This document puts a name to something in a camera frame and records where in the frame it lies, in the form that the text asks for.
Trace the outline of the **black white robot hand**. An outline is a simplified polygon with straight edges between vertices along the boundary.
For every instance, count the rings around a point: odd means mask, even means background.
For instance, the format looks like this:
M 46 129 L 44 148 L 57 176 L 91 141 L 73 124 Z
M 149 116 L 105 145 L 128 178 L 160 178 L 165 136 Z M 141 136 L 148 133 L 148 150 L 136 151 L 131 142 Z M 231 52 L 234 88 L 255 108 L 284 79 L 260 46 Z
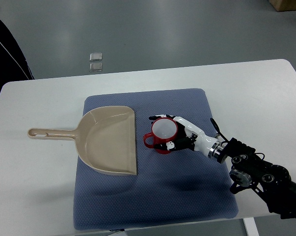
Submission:
M 173 119 L 178 125 L 176 139 L 166 143 L 170 153 L 190 149 L 199 151 L 208 158 L 213 158 L 221 148 L 221 142 L 218 139 L 207 136 L 201 128 L 180 116 L 155 115 L 149 117 L 149 120 L 154 122 L 156 119 L 163 117 Z

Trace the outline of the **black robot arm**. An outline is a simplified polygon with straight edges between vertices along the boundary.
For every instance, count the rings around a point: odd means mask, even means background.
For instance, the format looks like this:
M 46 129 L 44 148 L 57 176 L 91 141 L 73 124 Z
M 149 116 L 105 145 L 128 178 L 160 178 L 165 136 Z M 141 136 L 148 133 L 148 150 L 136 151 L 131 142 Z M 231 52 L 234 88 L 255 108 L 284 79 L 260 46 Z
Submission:
M 263 153 L 235 138 L 217 141 L 208 157 L 218 163 L 231 159 L 231 193 L 251 189 L 266 203 L 270 213 L 281 219 L 296 219 L 296 183 L 285 167 L 265 161 Z

